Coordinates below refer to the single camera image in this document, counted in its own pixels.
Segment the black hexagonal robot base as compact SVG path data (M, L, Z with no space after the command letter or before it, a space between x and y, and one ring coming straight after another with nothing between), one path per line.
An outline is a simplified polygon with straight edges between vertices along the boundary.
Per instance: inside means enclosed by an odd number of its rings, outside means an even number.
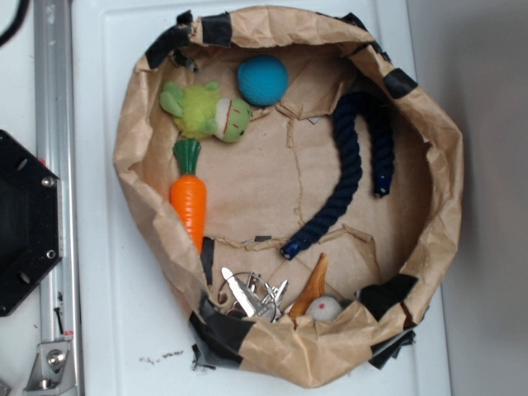
M59 179L1 131L1 316L17 309L61 259Z

